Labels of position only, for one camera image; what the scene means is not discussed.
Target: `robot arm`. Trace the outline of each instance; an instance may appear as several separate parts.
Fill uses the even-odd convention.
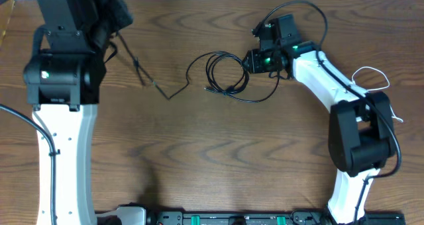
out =
[[[318,62],[314,43],[302,42],[292,15],[272,19],[264,26],[258,25],[253,34],[260,38],[260,48],[247,52],[242,67],[249,73],[286,70],[288,77],[304,84],[330,112],[329,152],[337,167],[337,178],[328,210],[337,224],[354,222],[355,207],[365,178],[379,173],[387,158],[394,155],[395,146],[376,113],[328,71],[372,102],[393,130],[388,97],[382,92],[371,94],[352,84],[331,64],[324,52],[318,52],[328,71],[325,70]],[[359,130],[357,122],[360,121],[369,122],[370,126]],[[364,216],[369,188],[365,187],[357,208],[357,219]]]
[[[327,59],[323,52],[320,52],[320,58],[324,61],[326,67],[331,70],[339,79],[343,80],[347,85],[350,81],[334,67]],[[331,111],[331,106],[340,101],[355,101],[358,97],[346,91],[342,85],[337,83],[319,64],[315,57],[315,52],[302,54],[293,60],[293,76],[303,83],[313,94],[324,104],[327,110]],[[357,86],[351,86],[356,92],[362,96],[366,96],[367,90]],[[333,196],[329,200],[328,209],[331,216],[337,224],[348,224],[353,222],[355,206],[358,202],[360,191],[365,177],[377,175],[380,169],[367,169],[360,172],[357,176],[351,177],[347,172],[337,170],[336,183]],[[367,186],[360,207],[358,208],[357,219],[365,215],[364,204],[368,195],[370,185]]]
[[[99,86],[106,73],[103,59],[110,35],[133,21],[127,6],[122,0],[38,0],[38,4],[46,24],[34,34],[24,79],[32,117],[52,135],[58,155],[52,171],[48,145],[38,134],[37,224],[142,224],[143,208],[95,214],[91,199],[91,140]],[[44,35],[50,50],[40,49]]]

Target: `wood grain surface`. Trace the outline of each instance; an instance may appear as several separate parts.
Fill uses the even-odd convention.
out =
[[[188,64],[200,54],[226,50],[239,57],[258,46],[250,29],[289,0],[127,0],[134,24],[122,31],[141,64],[168,94],[185,83]],[[345,75],[360,66],[383,70],[385,92],[405,122],[395,122],[403,166],[374,182],[367,210],[402,211],[408,224],[424,224],[424,0],[310,0],[324,10],[329,34],[323,49]],[[306,40],[320,39],[323,22],[306,6],[293,6]],[[25,114],[23,68],[32,34],[43,24],[36,1],[17,1],[0,50],[0,102]],[[275,95],[246,104],[203,90],[204,61],[192,84],[171,101],[142,87],[121,44],[107,64],[93,135],[95,210],[140,202],[154,208],[277,211],[324,208],[336,168],[327,148],[329,115],[295,81]],[[230,84],[240,66],[224,61],[216,77]],[[356,82],[381,87],[384,78],[362,71]],[[245,92],[260,99],[273,88],[253,75]],[[34,224],[38,210],[38,148],[32,128],[0,116],[0,224]],[[389,160],[387,171],[394,166]]]

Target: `green led light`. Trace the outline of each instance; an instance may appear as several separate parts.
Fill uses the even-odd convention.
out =
[[[47,71],[41,71],[41,78],[48,79],[50,74]]]

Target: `cable clip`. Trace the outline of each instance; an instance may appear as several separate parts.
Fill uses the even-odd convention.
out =
[[[369,180],[370,180],[370,177],[367,176],[362,181],[364,182],[364,185],[369,185],[370,184]]]
[[[230,86],[225,91],[223,91],[223,95],[228,96],[231,94],[231,92],[234,92],[234,90],[235,90],[234,86]]]
[[[138,58],[133,59],[132,64],[134,65],[135,68],[140,67],[140,62],[138,62]]]
[[[48,156],[50,156],[50,157],[53,157],[53,156],[56,156],[56,155],[60,155],[60,150],[58,150],[57,152],[50,152],[48,154]]]

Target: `green connector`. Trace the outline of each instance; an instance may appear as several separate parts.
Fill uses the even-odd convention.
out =
[[[200,216],[191,216],[191,225],[200,225]]]
[[[285,216],[278,216],[277,217],[277,225],[286,225],[286,217]]]

